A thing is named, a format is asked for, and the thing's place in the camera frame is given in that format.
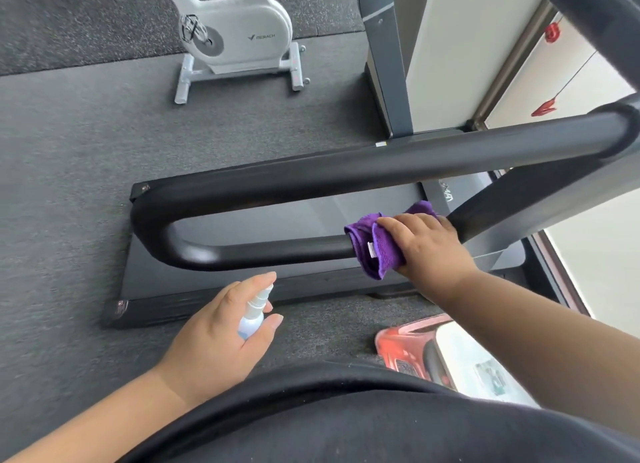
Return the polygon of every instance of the towel tag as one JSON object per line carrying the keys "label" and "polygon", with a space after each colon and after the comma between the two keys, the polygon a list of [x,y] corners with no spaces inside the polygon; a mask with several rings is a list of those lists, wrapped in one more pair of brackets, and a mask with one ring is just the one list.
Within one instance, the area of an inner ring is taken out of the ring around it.
{"label": "towel tag", "polygon": [[378,255],[376,254],[376,250],[373,248],[372,242],[367,242],[367,247],[369,248],[369,256],[378,257]]}

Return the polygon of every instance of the purple towel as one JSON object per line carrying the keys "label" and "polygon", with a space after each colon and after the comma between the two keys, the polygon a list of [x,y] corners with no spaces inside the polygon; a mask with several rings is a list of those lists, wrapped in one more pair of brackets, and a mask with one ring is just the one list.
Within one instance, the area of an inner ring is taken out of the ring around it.
{"label": "purple towel", "polygon": [[[431,203],[416,202],[405,211],[407,214],[429,214],[436,217]],[[404,265],[404,256],[396,242],[384,228],[376,224],[382,214],[369,214],[357,223],[345,226],[344,232],[351,237],[356,257],[367,276],[381,280],[390,269]]]}

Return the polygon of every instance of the treadmill handrail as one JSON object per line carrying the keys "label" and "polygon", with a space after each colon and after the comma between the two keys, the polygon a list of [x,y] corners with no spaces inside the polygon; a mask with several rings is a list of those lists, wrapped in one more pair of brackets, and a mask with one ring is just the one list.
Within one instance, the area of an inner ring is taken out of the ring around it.
{"label": "treadmill handrail", "polygon": [[189,217],[358,192],[611,152],[630,120],[617,111],[404,141],[382,148],[324,152],[176,177],[138,197],[134,234],[168,265],[224,271],[354,257],[349,237],[232,246],[184,240],[174,223]]}

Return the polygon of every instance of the spray bottle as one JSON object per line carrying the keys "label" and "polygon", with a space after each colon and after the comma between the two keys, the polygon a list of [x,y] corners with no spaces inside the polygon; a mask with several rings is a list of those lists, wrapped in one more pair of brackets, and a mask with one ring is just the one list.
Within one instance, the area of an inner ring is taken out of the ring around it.
{"label": "spray bottle", "polygon": [[267,305],[269,293],[271,293],[272,289],[273,285],[263,289],[253,300],[246,304],[246,311],[238,327],[238,335],[245,340],[251,337],[255,331],[260,328],[260,325],[262,325],[262,321],[264,320],[262,310],[265,305]]}

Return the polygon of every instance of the hand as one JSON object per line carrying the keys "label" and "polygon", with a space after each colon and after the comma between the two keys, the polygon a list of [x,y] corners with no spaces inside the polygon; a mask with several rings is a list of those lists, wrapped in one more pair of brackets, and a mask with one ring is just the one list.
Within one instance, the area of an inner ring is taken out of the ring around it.
{"label": "hand", "polygon": [[378,224],[393,236],[404,254],[406,265],[398,272],[436,304],[446,302],[462,280],[479,272],[446,217],[400,214],[380,217]]}
{"label": "hand", "polygon": [[[265,318],[246,341],[237,330],[247,302],[275,280],[276,273],[266,273],[222,289],[185,324],[152,369],[188,406],[196,407],[242,382],[262,359],[282,323],[282,315]],[[264,311],[272,309],[267,302]]]}

